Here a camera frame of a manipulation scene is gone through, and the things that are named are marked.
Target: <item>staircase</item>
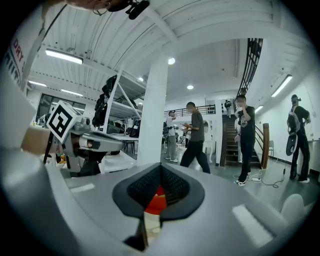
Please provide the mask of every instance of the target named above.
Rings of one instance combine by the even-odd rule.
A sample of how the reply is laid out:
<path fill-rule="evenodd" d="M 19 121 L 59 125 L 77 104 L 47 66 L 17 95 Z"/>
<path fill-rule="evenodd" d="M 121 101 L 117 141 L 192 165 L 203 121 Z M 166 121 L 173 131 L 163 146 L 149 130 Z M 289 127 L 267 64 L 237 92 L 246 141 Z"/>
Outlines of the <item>staircase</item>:
<path fill-rule="evenodd" d="M 236 130 L 235 130 L 236 117 L 231 115 L 229 118 L 227 115 L 222 115 L 222 124 L 226 124 L 226 152 L 225 152 L 225 166 L 241 166 L 238 162 L 238 143 L 235 142 Z M 261 164 L 257 157 L 256 152 L 253 150 L 250 163 L 252 168 L 261 168 Z"/>

